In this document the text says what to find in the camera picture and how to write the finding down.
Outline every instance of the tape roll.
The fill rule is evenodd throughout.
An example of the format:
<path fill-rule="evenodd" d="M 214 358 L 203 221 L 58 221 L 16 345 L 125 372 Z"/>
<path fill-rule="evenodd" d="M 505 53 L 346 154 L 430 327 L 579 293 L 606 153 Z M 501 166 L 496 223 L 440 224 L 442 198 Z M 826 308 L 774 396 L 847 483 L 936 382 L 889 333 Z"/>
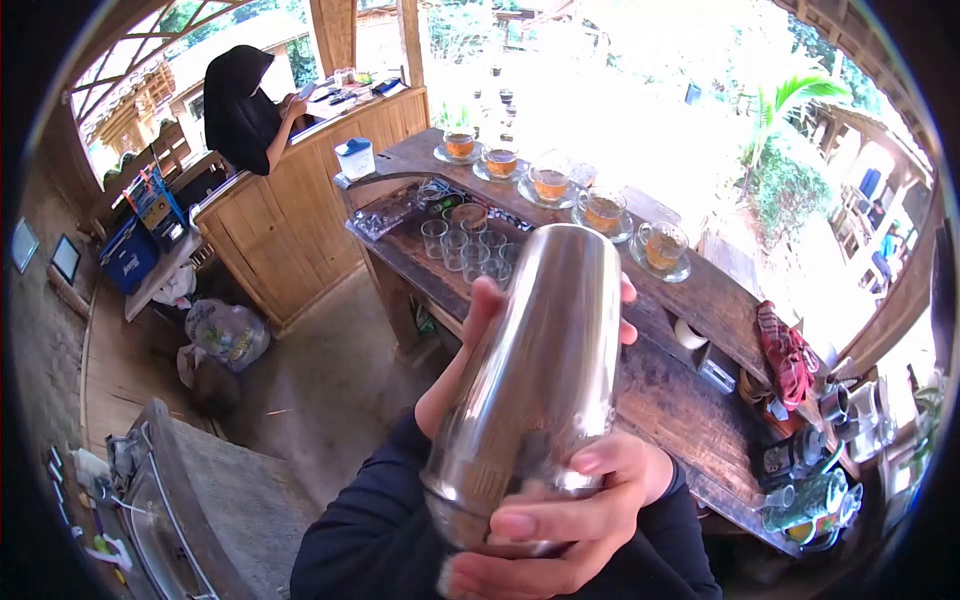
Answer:
<path fill-rule="evenodd" d="M 708 341 L 707 338 L 694 333 L 690 325 L 686 324 L 686 321 L 683 319 L 678 319 L 677 322 L 674 323 L 673 332 L 676 334 L 677 341 L 680 342 L 680 345 L 688 350 L 700 348 Z"/>

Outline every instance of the sink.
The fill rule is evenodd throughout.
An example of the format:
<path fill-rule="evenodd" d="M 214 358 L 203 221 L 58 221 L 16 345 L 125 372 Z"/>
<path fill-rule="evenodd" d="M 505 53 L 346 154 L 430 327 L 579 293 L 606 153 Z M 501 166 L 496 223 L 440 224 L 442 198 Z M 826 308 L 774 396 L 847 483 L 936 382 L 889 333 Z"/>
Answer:
<path fill-rule="evenodd" d="M 154 587 L 170 600 L 216 598 L 179 525 L 171 518 L 153 453 L 148 458 L 133 478 L 125 498 L 144 511 L 125 511 L 140 562 Z"/>

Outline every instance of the hand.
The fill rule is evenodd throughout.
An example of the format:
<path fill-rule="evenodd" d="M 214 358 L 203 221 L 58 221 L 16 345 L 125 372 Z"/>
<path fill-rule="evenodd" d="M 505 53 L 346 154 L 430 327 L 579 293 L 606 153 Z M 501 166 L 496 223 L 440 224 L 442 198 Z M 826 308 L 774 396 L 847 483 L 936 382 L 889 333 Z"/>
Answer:
<path fill-rule="evenodd" d="M 304 113 L 306 113 L 306 100 L 301 100 L 297 97 L 291 98 L 290 104 L 287 106 L 286 118 L 293 120 L 302 116 Z"/>
<path fill-rule="evenodd" d="M 433 440 L 436 437 L 440 423 L 444 419 L 446 407 L 449 406 L 459 388 L 460 376 L 464 372 L 467 360 L 487 332 L 493 318 L 506 307 L 506 298 L 506 295 L 489 277 L 479 277 L 473 282 L 470 290 L 470 310 L 464 320 L 462 334 L 464 345 L 414 407 L 417 425 L 427 438 Z M 625 275 L 620 277 L 620 299 L 624 302 L 636 300 L 636 288 Z M 620 343 L 632 344 L 635 341 L 636 327 L 621 319 Z"/>
<path fill-rule="evenodd" d="M 559 559 L 508 561 L 464 552 L 444 566 L 440 592 L 451 600 L 532 600 L 572 594 L 593 579 L 636 532 L 636 513 L 663 495 L 673 463 L 659 448 L 618 433 L 585 447 L 570 467 L 606 474 L 584 500 L 510 504 L 491 517 L 492 533 L 512 540 L 575 541 Z"/>

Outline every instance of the white plastic bag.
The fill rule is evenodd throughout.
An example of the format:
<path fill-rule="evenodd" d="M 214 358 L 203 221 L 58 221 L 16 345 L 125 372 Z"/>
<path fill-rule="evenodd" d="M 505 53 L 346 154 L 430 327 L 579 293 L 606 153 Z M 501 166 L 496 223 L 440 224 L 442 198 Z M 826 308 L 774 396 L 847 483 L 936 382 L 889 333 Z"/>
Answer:
<path fill-rule="evenodd" d="M 200 361 L 204 360 L 206 352 L 203 348 L 197 348 L 196 344 L 184 346 L 177 350 L 177 373 L 180 374 L 180 381 L 183 385 L 193 389 L 193 373 L 200 366 Z"/>
<path fill-rule="evenodd" d="M 234 372 L 244 370 L 270 344 L 270 332 L 246 306 L 222 300 L 199 300 L 183 326 L 187 337 Z"/>
<path fill-rule="evenodd" d="M 193 270 L 191 263 L 180 266 L 179 269 L 167 279 L 160 289 L 156 290 L 154 300 L 176 306 L 180 310 L 190 308 L 190 300 L 186 298 L 188 294 L 193 294 L 197 289 L 197 274 Z"/>

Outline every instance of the stainless steel cocktail shaker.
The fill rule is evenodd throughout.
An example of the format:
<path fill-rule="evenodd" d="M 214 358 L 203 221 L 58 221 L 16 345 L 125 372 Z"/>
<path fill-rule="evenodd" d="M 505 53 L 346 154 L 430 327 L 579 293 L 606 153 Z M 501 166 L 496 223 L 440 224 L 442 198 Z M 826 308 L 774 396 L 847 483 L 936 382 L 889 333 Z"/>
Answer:
<path fill-rule="evenodd" d="M 498 540 L 490 517 L 508 496 L 586 497 L 603 483 L 567 464 L 611 431 L 620 256 L 592 229 L 538 228 L 508 296 L 468 361 L 421 479 L 450 543 L 506 558 L 549 556 L 565 544 Z"/>

